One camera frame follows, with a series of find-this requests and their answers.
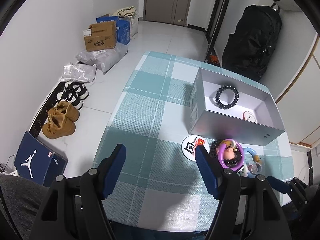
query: cardboard box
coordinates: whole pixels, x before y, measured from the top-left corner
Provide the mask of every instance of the cardboard box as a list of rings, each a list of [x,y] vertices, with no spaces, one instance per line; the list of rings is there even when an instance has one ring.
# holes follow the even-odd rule
[[[239,91],[238,103],[230,109],[220,109],[215,104],[217,90],[231,85]],[[233,101],[234,94],[225,90],[220,95],[223,104]],[[265,146],[285,129],[272,96],[241,80],[199,68],[190,96],[190,134],[212,139],[232,138],[239,143]],[[243,119],[249,111],[257,123]]]
[[[92,24],[83,31],[87,51],[113,49],[117,43],[116,22]]]
[[[63,171],[68,160],[25,132],[20,143],[14,166],[21,177],[50,187],[53,180]]]
[[[116,21],[117,41],[124,45],[127,45],[130,42],[130,23],[128,21],[121,20],[118,16],[101,16],[96,20],[97,23]]]

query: teal and white tablecloth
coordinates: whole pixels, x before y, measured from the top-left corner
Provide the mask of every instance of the teal and white tablecloth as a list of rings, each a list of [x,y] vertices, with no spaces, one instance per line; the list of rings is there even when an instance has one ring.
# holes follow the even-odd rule
[[[218,201],[208,194],[196,163],[181,152],[181,143],[188,136],[189,97],[199,67],[268,92],[255,81],[213,65],[146,52],[121,94],[93,163],[97,167],[118,143],[127,149],[116,187],[103,202],[110,220],[162,231],[208,230]],[[286,133],[265,147],[242,146],[257,151],[266,176],[293,177]],[[249,154],[245,161],[252,163]]]

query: round badge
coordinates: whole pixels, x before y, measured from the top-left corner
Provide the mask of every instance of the round badge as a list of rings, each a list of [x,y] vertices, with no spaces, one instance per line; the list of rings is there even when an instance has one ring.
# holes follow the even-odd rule
[[[245,111],[243,113],[243,119],[245,119],[247,121],[251,121],[251,122],[257,122],[256,117],[253,115],[253,113],[251,113],[249,111]]]
[[[195,150],[198,145],[203,145],[207,152],[210,151],[209,143],[205,138],[198,135],[190,135],[185,138],[181,144],[182,153],[191,161],[196,161],[195,159]]]

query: gray box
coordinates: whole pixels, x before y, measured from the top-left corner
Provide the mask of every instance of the gray box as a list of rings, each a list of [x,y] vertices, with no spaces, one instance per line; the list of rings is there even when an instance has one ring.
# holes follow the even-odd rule
[[[231,85],[239,91],[238,103],[230,109],[220,109],[215,104],[217,90]],[[225,90],[220,95],[223,104],[233,101],[234,93]],[[272,96],[252,85],[199,68],[190,96],[191,122],[189,134],[212,139],[232,138],[239,143],[265,146],[284,131],[284,124]],[[257,123],[243,119],[250,111]]]

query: blue shoe box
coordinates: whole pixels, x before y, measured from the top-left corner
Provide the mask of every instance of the blue shoe box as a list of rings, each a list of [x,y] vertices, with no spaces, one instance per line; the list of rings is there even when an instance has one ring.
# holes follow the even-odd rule
[[[124,45],[127,45],[130,42],[130,23],[128,21],[121,20],[118,16],[101,16],[96,20],[97,23],[115,21],[117,41]]]
[[[53,180],[63,174],[68,160],[25,132],[20,143],[14,166],[20,177],[50,187]]]

